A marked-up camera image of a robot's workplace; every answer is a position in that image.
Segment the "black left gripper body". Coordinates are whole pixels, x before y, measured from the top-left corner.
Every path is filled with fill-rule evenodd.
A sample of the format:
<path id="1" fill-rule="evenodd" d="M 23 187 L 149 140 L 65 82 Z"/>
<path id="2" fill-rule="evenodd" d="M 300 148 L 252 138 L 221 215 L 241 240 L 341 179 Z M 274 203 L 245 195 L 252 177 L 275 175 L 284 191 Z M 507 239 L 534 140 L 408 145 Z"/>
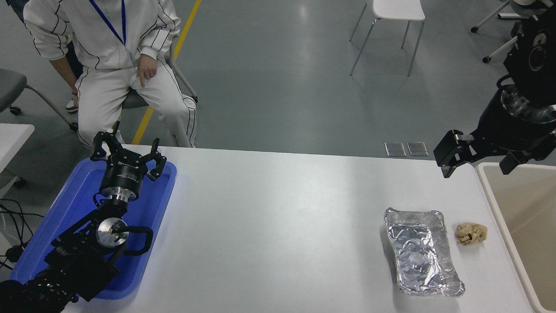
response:
<path id="1" fill-rule="evenodd" d="M 100 185 L 102 195 L 111 195 L 121 188 L 133 195 L 140 195 L 143 178 L 147 174 L 147 156 L 133 151 L 111 153 L 106 160 L 106 171 Z"/>

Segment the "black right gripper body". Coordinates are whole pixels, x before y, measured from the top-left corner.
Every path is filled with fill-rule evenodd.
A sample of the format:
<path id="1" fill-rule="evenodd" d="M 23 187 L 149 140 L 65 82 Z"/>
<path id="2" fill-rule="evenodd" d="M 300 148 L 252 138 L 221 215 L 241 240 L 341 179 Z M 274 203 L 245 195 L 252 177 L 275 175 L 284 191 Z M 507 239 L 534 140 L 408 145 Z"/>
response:
<path id="1" fill-rule="evenodd" d="M 525 151 L 536 148 L 555 129 L 555 121 L 533 123 L 513 117 L 500 97 L 493 97 L 474 131 L 475 140 L 485 140 L 498 148 Z"/>

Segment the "person's left hand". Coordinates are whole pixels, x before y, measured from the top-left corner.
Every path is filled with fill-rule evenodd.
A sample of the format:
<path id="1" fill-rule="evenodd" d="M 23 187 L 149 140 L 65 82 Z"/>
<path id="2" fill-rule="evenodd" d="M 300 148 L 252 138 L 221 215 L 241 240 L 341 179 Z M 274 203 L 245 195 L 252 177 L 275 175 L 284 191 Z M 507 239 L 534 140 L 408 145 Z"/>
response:
<path id="1" fill-rule="evenodd" d="M 139 78 L 141 88 L 146 87 L 147 80 L 157 74 L 157 60 L 149 55 L 141 54 L 137 66 L 136 76 Z"/>

